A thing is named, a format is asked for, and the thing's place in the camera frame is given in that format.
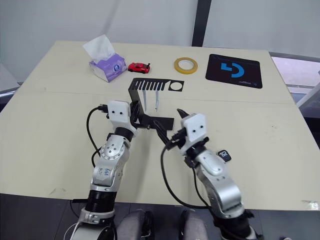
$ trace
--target white table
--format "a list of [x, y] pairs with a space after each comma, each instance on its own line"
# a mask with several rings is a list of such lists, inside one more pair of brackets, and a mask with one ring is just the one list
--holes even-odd
[[[130, 101], [133, 78], [182, 80], [182, 92], [147, 92], [151, 116], [174, 117], [176, 111], [204, 113], [214, 151], [228, 150], [229, 173], [248, 209], [305, 210], [304, 201], [320, 201], [320, 151], [267, 51], [114, 43], [131, 62], [151, 63], [146, 75], [125, 72], [110, 83], [91, 72], [83, 42], [57, 41], [0, 113], [0, 192], [45, 198], [86, 198], [94, 151], [86, 132], [88, 112], [110, 100]], [[205, 79], [209, 54], [260, 62], [262, 89]], [[197, 61], [184, 75], [177, 58]], [[112, 125], [94, 113], [90, 129], [97, 145]], [[160, 169], [163, 148], [156, 131], [141, 130], [132, 140], [118, 202], [177, 204]], [[165, 169], [174, 192], [185, 202], [201, 204], [191, 170], [177, 149], [165, 154]], [[202, 195], [204, 187], [200, 186]]]

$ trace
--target toy car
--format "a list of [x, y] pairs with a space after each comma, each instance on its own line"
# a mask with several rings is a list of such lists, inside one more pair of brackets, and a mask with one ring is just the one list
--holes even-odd
[[147, 74], [150, 71], [150, 63], [146, 65], [139, 62], [133, 62], [128, 66], [128, 71]]

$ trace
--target metal pin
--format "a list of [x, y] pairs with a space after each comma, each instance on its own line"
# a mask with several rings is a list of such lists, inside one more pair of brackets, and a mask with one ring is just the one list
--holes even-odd
[[147, 111], [147, 95], [146, 95], [146, 90], [142, 90], [142, 93], [143, 93], [144, 110]]
[[155, 91], [155, 111], [158, 112], [159, 108], [159, 91]]

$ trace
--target white tissue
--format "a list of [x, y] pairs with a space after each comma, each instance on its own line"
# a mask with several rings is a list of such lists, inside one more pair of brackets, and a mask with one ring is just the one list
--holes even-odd
[[83, 45], [83, 48], [96, 64], [100, 60], [107, 60], [116, 53], [106, 35], [101, 35], [88, 41]]

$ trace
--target gray floor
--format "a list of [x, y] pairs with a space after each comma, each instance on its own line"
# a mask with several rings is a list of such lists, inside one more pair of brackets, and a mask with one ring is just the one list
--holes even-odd
[[[79, 213], [83, 204], [73, 204]], [[116, 203], [115, 224], [136, 209], [152, 211], [156, 240], [177, 240], [182, 206]], [[213, 226], [207, 210], [198, 210], [206, 222], [211, 240], [219, 240], [219, 230]], [[255, 218], [250, 224], [266, 240], [290, 237], [292, 240], [320, 240], [320, 212], [318, 211], [266, 211], [253, 210]], [[68, 200], [17, 195], [0, 195], [1, 240], [62, 240], [67, 228], [77, 218], [71, 212]]]

